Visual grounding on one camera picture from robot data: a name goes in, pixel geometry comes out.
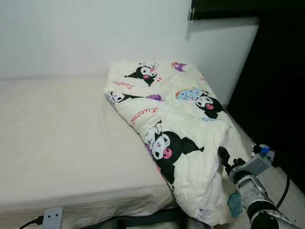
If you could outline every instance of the black cartoon character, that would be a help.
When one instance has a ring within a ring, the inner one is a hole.
[[[195,100],[195,104],[204,111],[209,118],[217,118],[218,113],[224,111],[221,104],[214,98],[208,96],[208,92],[192,87],[183,89],[176,93],[179,100]]]
[[[195,103],[209,118],[217,118],[218,113],[224,111],[218,100],[206,95],[197,98]]]
[[[123,93],[114,92],[114,91],[107,92],[106,97],[109,100],[109,102],[113,105],[115,103],[120,103],[120,102],[122,102],[124,100],[127,100],[127,99],[142,98],[142,97],[139,97],[139,96],[134,96],[134,95],[130,95],[130,94],[123,94]]]
[[[159,64],[139,63],[139,65],[140,67],[138,67],[134,73],[126,75],[125,77],[143,79],[148,84],[148,86],[151,86],[154,82],[154,78],[157,76],[156,70]]]
[[[181,139],[172,131],[162,131],[161,120],[147,132],[144,142],[160,172],[170,184],[173,184],[175,180],[175,166],[173,164],[179,159],[180,155],[182,153],[187,155],[192,151],[204,150],[204,147],[198,148],[187,137]]]

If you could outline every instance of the cartoon print blanket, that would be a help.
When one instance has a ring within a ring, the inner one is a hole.
[[[235,130],[197,68],[179,62],[114,63],[104,92],[140,135],[185,213],[211,226],[230,222],[217,152]]]

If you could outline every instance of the black cable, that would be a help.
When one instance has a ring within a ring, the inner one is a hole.
[[[290,176],[287,175],[286,187],[285,187],[284,193],[283,193],[283,195],[282,195],[280,201],[279,201],[278,204],[276,205],[276,208],[277,208],[277,209],[281,206],[283,200],[285,199],[285,197],[286,197],[286,195],[287,195],[287,192],[288,192],[288,189],[289,189],[289,185],[290,185]]]
[[[32,221],[30,221],[30,222],[24,224],[24,225],[23,225],[22,227],[20,227],[19,229],[24,229],[24,228],[26,228],[27,226],[29,226],[29,225],[31,225],[31,224],[34,224],[34,223],[36,223],[37,225],[41,225],[42,222],[43,222],[43,216],[39,216],[39,217],[37,217],[36,219],[34,219],[34,220],[32,220]]]

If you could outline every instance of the bed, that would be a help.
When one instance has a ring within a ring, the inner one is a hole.
[[[63,228],[176,206],[106,77],[0,81],[0,227],[63,206]]]

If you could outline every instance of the blanket tag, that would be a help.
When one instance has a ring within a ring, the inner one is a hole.
[[[196,213],[203,220],[208,218],[209,216],[211,216],[213,214],[213,212],[203,204],[199,206]]]
[[[239,192],[235,192],[230,196],[228,205],[233,218],[236,218],[243,212],[242,196],[239,194]]]

